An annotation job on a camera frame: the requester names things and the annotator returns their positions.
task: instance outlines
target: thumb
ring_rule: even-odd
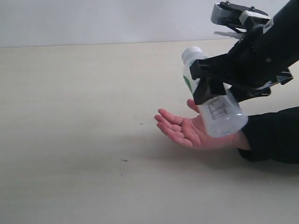
[[[187,105],[190,109],[194,110],[196,113],[199,113],[198,106],[195,104],[193,99],[187,100]]]

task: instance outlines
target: white wall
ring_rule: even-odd
[[[274,15],[288,0],[232,0]],[[0,0],[0,47],[222,38],[216,0]]]

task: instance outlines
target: palm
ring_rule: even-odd
[[[199,112],[193,100],[188,100],[188,106]],[[201,116],[193,119],[172,115],[164,109],[155,116],[157,126],[172,141],[194,149],[217,149],[232,145],[232,136],[214,139],[205,134],[205,127]]]

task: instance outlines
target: robotic arm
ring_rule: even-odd
[[[200,78],[195,104],[226,95],[223,83],[241,102],[269,96],[272,86],[293,79],[288,67],[299,60],[299,0],[290,0],[273,18],[254,7],[221,2],[211,20],[232,29],[239,40],[227,54],[192,64],[192,78]]]

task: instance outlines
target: green label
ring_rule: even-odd
[[[186,76],[183,76],[183,77],[184,77],[185,83],[187,84],[189,90],[192,92],[192,87],[191,87],[190,81],[188,80],[188,78]]]

